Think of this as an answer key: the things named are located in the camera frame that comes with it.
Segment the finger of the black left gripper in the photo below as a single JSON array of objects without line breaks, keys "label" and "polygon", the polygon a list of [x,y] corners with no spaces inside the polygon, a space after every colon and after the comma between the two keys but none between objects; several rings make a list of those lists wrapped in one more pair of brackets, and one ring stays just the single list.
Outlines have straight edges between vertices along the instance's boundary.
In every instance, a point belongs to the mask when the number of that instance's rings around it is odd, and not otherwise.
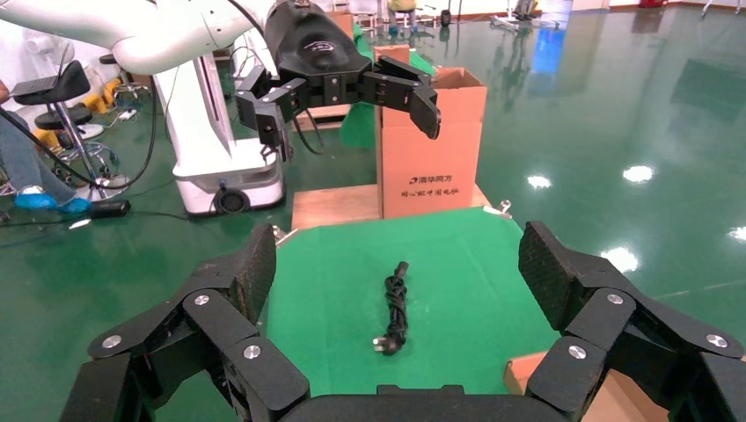
[{"label": "finger of the black left gripper", "polygon": [[439,136],[442,115],[428,73],[381,55],[359,75],[357,93],[362,102],[407,113],[429,139]]},{"label": "finger of the black left gripper", "polygon": [[235,99],[240,122],[257,132],[261,156],[276,154],[283,162],[290,160],[288,123],[308,108],[307,80],[283,82],[259,64],[239,84]]}]

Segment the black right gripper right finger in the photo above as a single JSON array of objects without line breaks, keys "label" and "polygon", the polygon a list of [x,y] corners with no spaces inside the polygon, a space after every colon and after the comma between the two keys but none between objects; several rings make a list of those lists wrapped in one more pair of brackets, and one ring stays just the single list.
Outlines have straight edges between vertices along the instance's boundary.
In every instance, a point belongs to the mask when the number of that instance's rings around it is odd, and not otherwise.
[{"label": "black right gripper right finger", "polygon": [[526,393],[582,419],[607,375],[630,378],[671,421],[742,421],[745,349],[726,332],[643,294],[608,259],[528,222],[518,269],[559,333]]}]

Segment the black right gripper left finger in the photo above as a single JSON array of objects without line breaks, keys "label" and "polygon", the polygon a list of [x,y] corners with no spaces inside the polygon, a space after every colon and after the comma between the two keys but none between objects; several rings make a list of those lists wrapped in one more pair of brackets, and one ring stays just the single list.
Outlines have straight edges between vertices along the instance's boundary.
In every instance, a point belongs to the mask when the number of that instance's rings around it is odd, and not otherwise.
[{"label": "black right gripper left finger", "polygon": [[241,421],[278,421],[306,400],[308,379],[260,331],[280,234],[256,225],[237,251],[201,262],[171,298],[95,338],[62,420],[151,421],[199,373]]}]

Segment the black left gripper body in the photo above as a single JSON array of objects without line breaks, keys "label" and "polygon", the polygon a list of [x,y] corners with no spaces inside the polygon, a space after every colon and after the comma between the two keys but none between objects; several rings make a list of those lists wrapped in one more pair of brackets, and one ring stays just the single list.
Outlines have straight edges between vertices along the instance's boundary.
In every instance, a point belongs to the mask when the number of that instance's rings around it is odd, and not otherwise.
[{"label": "black left gripper body", "polygon": [[295,95],[302,106],[335,106],[362,100],[362,75],[370,58],[319,6],[278,1],[267,15],[265,41],[283,87],[301,85]]}]

